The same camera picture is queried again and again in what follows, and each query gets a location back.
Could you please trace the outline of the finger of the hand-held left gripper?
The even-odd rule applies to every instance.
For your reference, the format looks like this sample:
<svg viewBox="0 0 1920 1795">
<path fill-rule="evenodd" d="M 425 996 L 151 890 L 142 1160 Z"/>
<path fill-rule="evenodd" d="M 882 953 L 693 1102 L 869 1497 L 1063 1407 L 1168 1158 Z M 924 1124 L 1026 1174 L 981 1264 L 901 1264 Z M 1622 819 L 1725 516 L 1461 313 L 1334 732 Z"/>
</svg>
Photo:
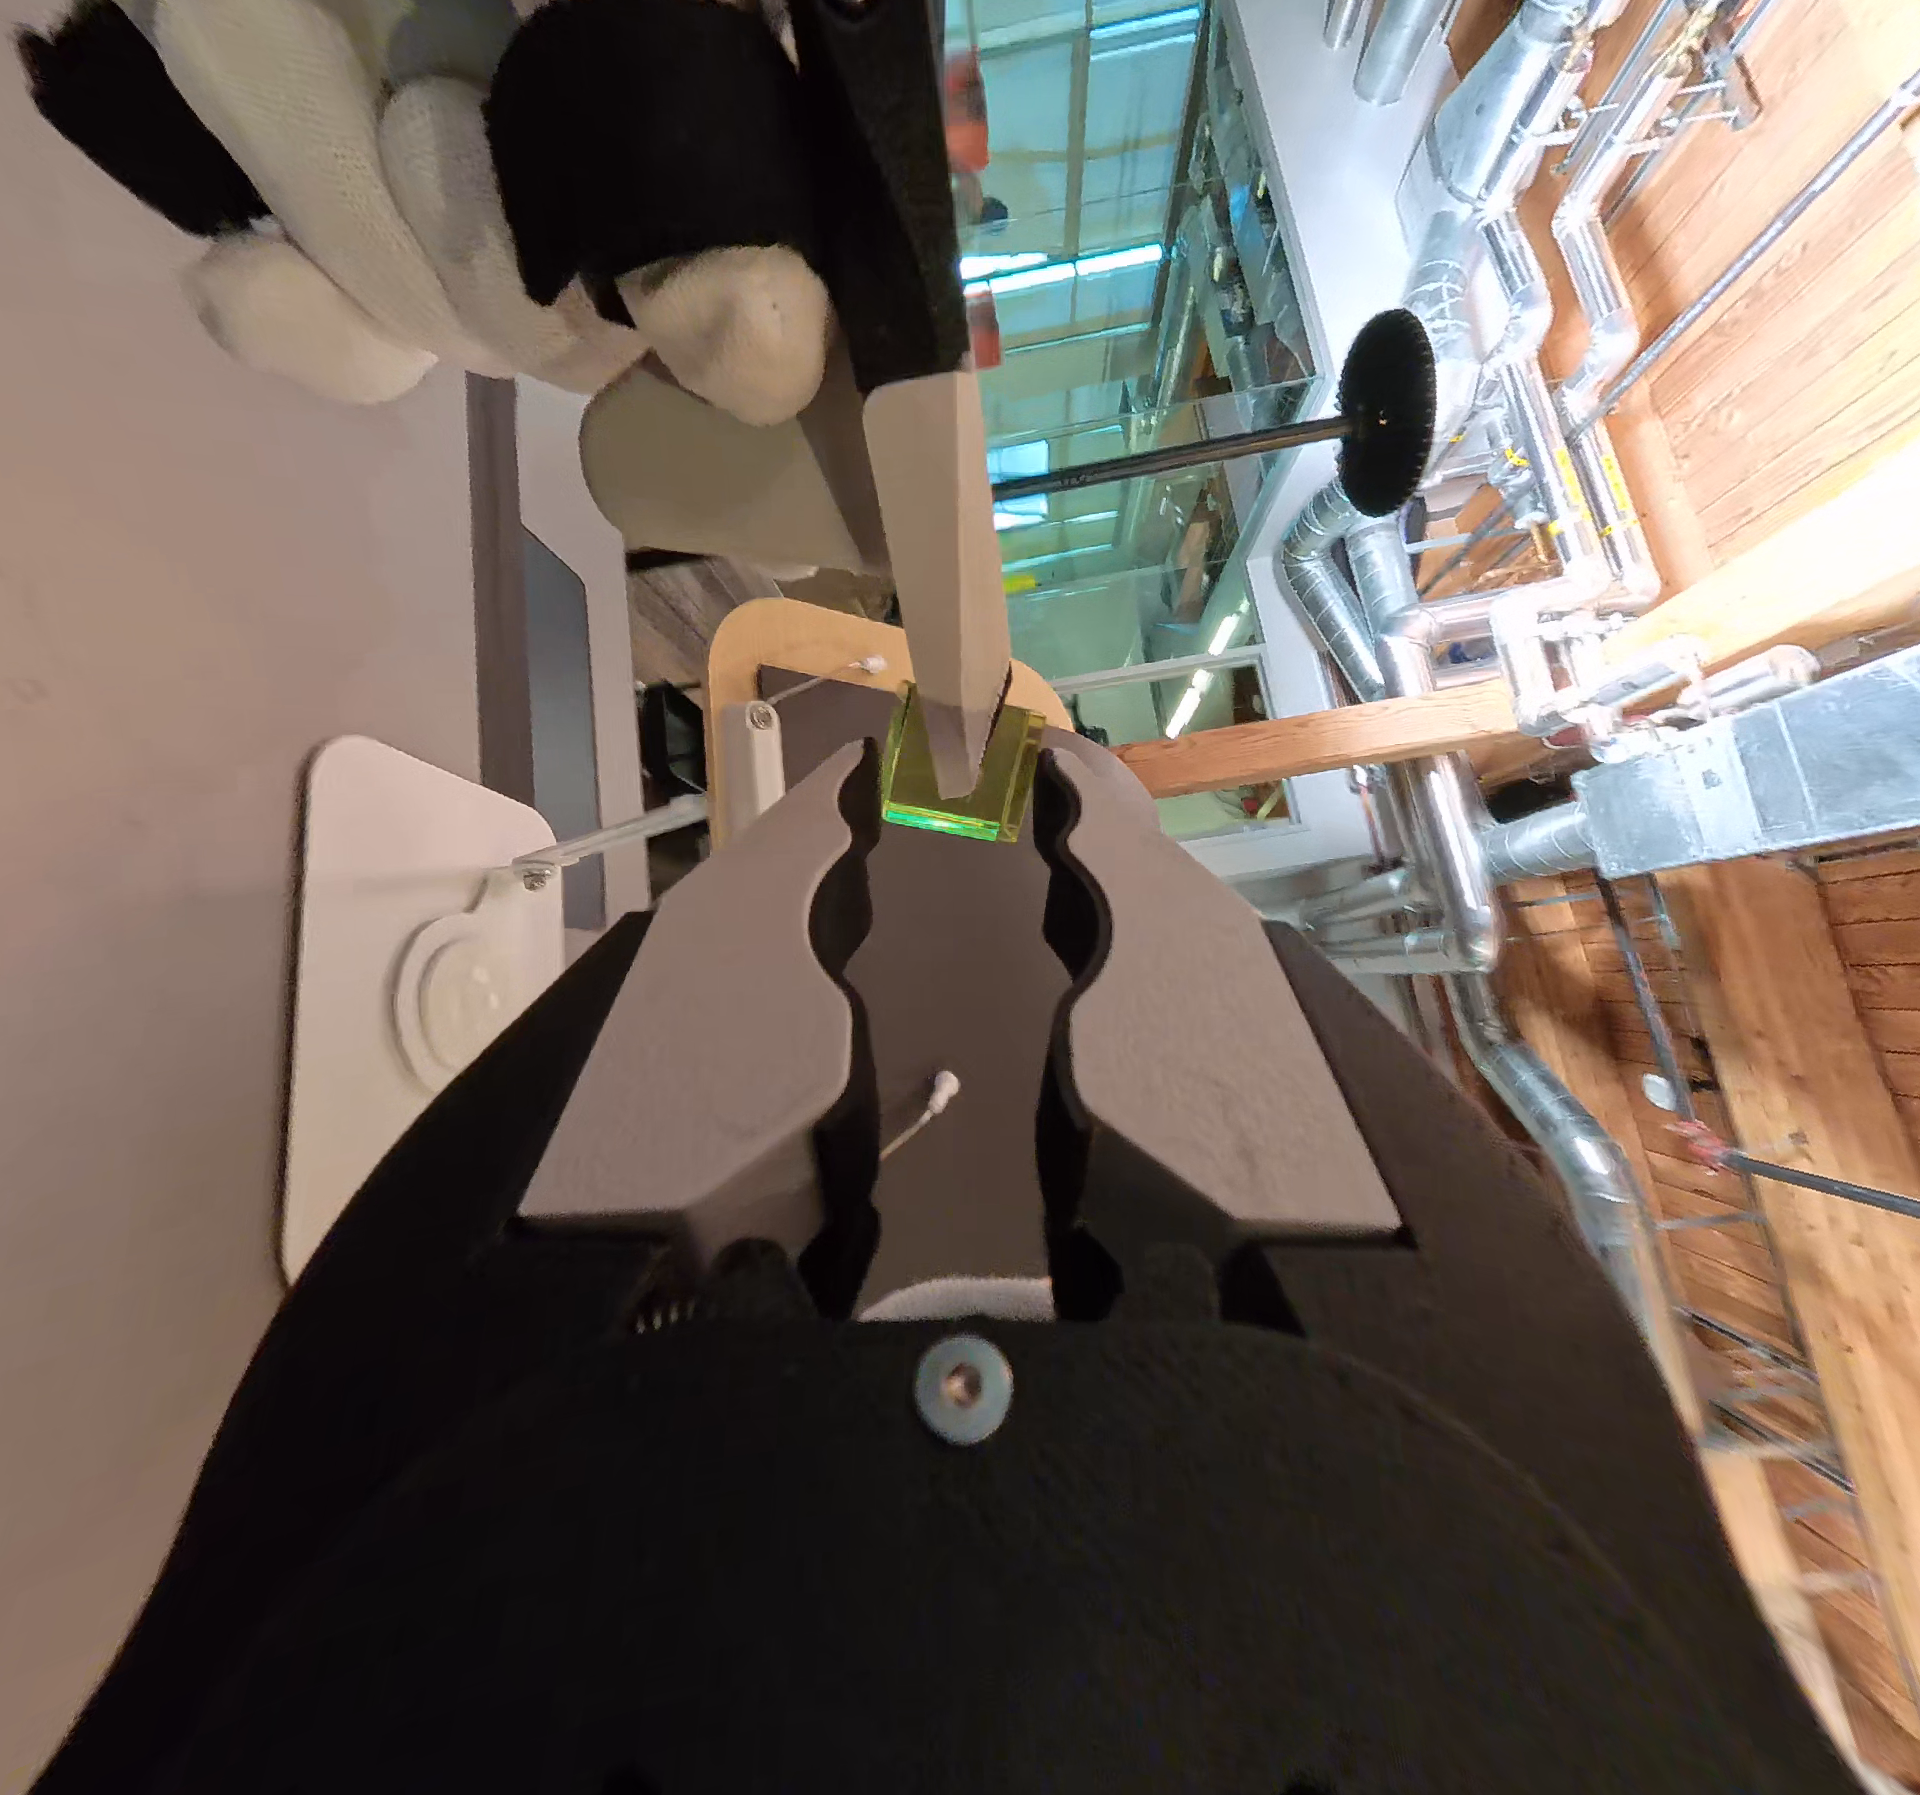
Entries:
<svg viewBox="0 0 1920 1795">
<path fill-rule="evenodd" d="M 973 795 L 1012 678 L 983 417 L 973 368 L 888 383 L 862 408 L 928 746 L 945 799 Z"/>
</svg>

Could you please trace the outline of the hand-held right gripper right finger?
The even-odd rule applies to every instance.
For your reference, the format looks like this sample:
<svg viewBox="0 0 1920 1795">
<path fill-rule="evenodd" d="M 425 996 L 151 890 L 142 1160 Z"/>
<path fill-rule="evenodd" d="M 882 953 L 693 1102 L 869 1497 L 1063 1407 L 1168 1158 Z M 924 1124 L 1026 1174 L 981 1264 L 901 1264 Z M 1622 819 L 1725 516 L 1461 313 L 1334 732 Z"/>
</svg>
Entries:
<svg viewBox="0 0 1920 1795">
<path fill-rule="evenodd" d="M 1209 1290 L 1246 1254 L 1368 1250 L 1405 1214 L 1249 901 L 1091 742 L 1044 742 L 1048 1027 L 1035 1154 L 1060 1318 L 1143 1307 L 1168 1261 Z"/>
</svg>

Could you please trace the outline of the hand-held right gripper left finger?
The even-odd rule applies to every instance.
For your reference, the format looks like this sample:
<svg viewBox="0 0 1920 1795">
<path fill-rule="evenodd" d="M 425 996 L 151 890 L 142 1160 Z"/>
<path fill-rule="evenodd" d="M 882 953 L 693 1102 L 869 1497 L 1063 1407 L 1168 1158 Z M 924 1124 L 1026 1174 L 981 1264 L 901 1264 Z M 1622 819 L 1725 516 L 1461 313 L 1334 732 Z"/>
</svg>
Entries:
<svg viewBox="0 0 1920 1795">
<path fill-rule="evenodd" d="M 836 750 L 668 892 L 522 1212 L 664 1238 L 702 1274 L 757 1238 L 820 1307 L 877 1256 L 879 1095 L 851 982 L 876 925 L 879 750 Z"/>
</svg>

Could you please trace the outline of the translucent acrylic cube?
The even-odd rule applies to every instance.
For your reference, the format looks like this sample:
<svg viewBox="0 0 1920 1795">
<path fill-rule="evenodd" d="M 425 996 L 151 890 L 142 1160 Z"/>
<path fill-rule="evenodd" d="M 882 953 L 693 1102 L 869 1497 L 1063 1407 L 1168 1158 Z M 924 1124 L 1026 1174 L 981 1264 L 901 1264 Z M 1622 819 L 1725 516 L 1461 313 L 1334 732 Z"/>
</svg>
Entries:
<svg viewBox="0 0 1920 1795">
<path fill-rule="evenodd" d="M 1034 795 L 1045 726 L 1044 715 L 1004 702 L 973 791 L 945 798 L 939 794 L 918 687 L 906 685 L 879 763 L 882 815 L 959 838 L 1017 844 Z"/>
</svg>

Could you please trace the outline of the person's left hand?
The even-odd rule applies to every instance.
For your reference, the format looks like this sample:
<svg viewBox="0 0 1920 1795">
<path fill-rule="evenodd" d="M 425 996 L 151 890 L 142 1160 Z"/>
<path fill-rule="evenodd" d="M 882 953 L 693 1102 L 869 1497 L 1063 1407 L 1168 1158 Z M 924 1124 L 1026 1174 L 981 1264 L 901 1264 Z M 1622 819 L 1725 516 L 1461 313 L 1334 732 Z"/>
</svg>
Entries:
<svg viewBox="0 0 1920 1795">
<path fill-rule="evenodd" d="M 784 0 L 68 0 L 39 117 L 201 241 L 237 360 L 373 405 L 650 360 L 748 426 L 836 327 Z"/>
</svg>

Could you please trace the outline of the white board stand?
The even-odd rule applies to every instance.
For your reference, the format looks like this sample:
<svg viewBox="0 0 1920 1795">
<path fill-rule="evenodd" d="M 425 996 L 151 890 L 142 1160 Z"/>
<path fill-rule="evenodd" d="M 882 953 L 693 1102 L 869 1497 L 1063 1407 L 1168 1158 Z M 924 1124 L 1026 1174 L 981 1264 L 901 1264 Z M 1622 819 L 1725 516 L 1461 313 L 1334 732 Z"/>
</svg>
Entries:
<svg viewBox="0 0 1920 1795">
<path fill-rule="evenodd" d="M 383 1157 L 595 932 L 569 874 L 645 859 L 704 795 L 560 840 L 545 815 L 365 734 L 307 764 L 279 1261 L 298 1281 Z"/>
</svg>

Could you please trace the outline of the black floor lamp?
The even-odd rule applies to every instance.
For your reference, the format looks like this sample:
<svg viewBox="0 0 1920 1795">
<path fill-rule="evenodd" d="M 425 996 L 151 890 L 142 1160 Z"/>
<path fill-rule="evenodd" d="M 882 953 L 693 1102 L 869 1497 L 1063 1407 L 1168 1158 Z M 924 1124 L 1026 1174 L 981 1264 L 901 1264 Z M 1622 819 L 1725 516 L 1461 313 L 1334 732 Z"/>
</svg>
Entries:
<svg viewBox="0 0 1920 1795">
<path fill-rule="evenodd" d="M 999 505 L 1332 445 L 1337 483 L 1349 502 L 1364 514 L 1384 514 L 1400 508 L 1423 478 L 1436 406 L 1436 356 L 1427 327 L 1410 309 L 1388 309 L 1359 329 L 1339 376 L 1334 415 L 1004 478 L 991 492 Z"/>
</svg>

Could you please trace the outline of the spiral silver duct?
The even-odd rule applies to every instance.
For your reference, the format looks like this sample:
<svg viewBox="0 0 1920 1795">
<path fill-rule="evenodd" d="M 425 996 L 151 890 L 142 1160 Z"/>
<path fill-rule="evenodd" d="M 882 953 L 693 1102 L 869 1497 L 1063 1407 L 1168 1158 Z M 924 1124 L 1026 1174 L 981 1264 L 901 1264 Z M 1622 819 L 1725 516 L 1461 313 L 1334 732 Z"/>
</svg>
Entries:
<svg viewBox="0 0 1920 1795">
<path fill-rule="evenodd" d="M 1417 599 L 1395 512 L 1366 514 L 1337 481 L 1322 486 L 1282 534 L 1281 571 L 1361 700 L 1436 697 L 1436 622 Z M 1391 764 L 1387 781 L 1404 833 L 1396 887 L 1380 874 L 1313 895 L 1301 929 L 1368 972 L 1493 970 L 1501 911 L 1466 757 L 1414 756 Z"/>
</svg>

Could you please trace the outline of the galvanised rectangular duct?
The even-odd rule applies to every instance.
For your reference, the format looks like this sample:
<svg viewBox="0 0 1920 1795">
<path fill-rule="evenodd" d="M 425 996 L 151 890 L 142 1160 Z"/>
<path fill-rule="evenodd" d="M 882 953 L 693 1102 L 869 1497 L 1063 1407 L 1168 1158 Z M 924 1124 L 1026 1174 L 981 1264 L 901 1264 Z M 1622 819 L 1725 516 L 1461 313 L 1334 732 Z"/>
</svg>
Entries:
<svg viewBox="0 0 1920 1795">
<path fill-rule="evenodd" d="M 1919 647 L 1573 776 L 1573 799 L 1480 837 L 1493 880 L 1630 879 L 1919 827 Z"/>
</svg>

